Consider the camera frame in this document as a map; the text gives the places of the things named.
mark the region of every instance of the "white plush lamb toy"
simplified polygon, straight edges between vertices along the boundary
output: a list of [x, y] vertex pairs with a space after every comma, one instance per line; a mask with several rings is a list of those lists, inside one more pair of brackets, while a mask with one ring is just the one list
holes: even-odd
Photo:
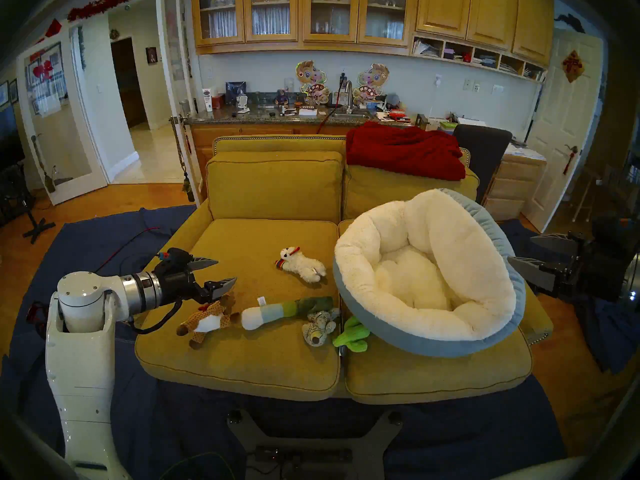
[[321, 277], [327, 276], [325, 265], [318, 260], [307, 258], [300, 248], [285, 248], [280, 251], [280, 259], [276, 261], [276, 268], [297, 273], [308, 284], [320, 282]]

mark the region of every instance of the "light blue pet bed rim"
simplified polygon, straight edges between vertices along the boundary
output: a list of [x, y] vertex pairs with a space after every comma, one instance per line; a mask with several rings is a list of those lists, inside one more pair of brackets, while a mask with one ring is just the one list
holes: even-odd
[[456, 193], [456, 191], [452, 191], [451, 189], [439, 190], [455, 199], [457, 203], [479, 223], [486, 232], [486, 235], [491, 239], [500, 256], [502, 256], [507, 271], [509, 272], [509, 279], [513, 283], [513, 289], [516, 293], [516, 308], [507, 325], [493, 335], [481, 340], [435, 340], [432, 338], [418, 337], [417, 335], [407, 333], [390, 325], [362, 307], [345, 287], [343, 276], [335, 261], [335, 257], [333, 258], [333, 277], [340, 291], [340, 295], [351, 313], [353, 313], [365, 327], [369, 328], [371, 332], [386, 343], [417, 355], [457, 358], [490, 348], [517, 330], [524, 316], [526, 290], [524, 279], [507, 262], [508, 256], [515, 256], [513, 248], [507, 236], [504, 235], [504, 232], [498, 224], [495, 223], [494, 219], [489, 215], [489, 212], [475, 201], [472, 201], [462, 194]]

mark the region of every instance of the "white door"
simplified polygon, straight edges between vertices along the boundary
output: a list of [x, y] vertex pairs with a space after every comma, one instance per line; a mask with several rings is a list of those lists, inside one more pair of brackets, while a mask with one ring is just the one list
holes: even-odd
[[[582, 60], [584, 72], [569, 83], [562, 62], [574, 49]], [[601, 39], [573, 31], [553, 30], [549, 71], [527, 138], [527, 145], [546, 158], [546, 168], [522, 211], [540, 232], [544, 232], [551, 221], [581, 158], [598, 100], [601, 76]], [[576, 153], [569, 163], [574, 147]]]
[[30, 47], [17, 65], [22, 121], [51, 202], [106, 186], [80, 105], [69, 28]]
[[160, 36], [162, 68], [164, 70], [166, 89], [169, 93], [175, 136], [180, 146], [180, 154], [187, 171], [196, 206], [200, 206], [195, 169], [188, 156], [184, 136], [183, 117], [195, 114], [195, 110], [187, 74], [186, 55], [184, 54], [186, 46], [181, 23], [181, 0], [155, 0], [155, 12], [158, 22], [158, 35]]

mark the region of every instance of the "black chair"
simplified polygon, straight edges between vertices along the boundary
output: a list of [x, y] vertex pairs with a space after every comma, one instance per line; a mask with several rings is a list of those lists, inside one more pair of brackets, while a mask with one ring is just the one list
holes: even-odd
[[456, 127], [453, 135], [457, 139], [457, 144], [471, 153], [469, 168], [480, 179], [475, 201], [482, 204], [512, 135], [508, 130], [462, 124]]

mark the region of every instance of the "glass cabinet door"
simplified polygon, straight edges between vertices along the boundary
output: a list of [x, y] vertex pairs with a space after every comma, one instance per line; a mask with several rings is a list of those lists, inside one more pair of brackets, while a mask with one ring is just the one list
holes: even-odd
[[407, 46], [412, 4], [415, 0], [360, 0], [358, 42]]
[[244, 0], [247, 41], [298, 39], [298, 0]]
[[355, 42], [358, 4], [358, 0], [304, 0], [304, 40]]
[[245, 41], [242, 0], [191, 0], [196, 45], [226, 44]]

